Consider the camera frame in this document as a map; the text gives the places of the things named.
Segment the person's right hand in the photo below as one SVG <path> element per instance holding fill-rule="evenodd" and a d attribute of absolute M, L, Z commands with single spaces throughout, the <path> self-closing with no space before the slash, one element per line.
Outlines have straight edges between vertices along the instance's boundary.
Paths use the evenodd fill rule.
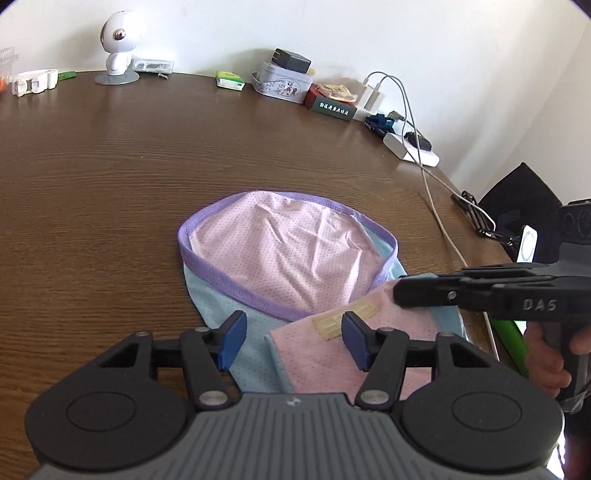
<path fill-rule="evenodd" d="M 563 356 L 559 350 L 546 343 L 543 325 L 538 322 L 527 323 L 524 342 L 528 350 L 525 365 L 529 380 L 551 397 L 556 398 L 572 380 L 572 375 L 565 369 Z"/>

